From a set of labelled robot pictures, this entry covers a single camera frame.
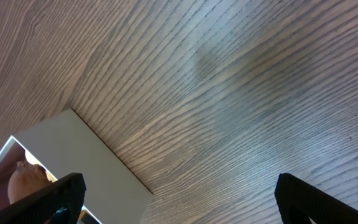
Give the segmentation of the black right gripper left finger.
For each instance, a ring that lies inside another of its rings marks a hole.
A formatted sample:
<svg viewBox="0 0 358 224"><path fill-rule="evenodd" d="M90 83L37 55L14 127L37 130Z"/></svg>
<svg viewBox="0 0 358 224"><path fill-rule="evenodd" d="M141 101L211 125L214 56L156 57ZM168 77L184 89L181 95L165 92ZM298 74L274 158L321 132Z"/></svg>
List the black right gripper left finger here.
<svg viewBox="0 0 358 224"><path fill-rule="evenodd" d="M85 199L81 173L71 173L0 210L0 224L76 224Z"/></svg>

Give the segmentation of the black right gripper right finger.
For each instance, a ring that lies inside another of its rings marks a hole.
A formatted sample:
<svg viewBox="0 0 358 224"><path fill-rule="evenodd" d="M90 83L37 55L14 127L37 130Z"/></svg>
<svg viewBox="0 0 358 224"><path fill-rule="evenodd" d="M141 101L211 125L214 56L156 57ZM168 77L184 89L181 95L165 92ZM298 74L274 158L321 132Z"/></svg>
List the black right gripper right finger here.
<svg viewBox="0 0 358 224"><path fill-rule="evenodd" d="M278 176L274 194L284 224L358 223L358 210L289 173Z"/></svg>

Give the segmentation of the brown plush toy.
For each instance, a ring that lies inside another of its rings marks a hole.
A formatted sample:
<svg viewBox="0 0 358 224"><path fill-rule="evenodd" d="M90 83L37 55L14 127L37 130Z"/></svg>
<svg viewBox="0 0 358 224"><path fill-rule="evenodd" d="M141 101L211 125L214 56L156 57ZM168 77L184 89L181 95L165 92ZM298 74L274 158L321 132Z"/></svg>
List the brown plush toy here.
<svg viewBox="0 0 358 224"><path fill-rule="evenodd" d="M52 184L45 169L38 164L18 161L7 188L9 203L13 204Z"/></svg>

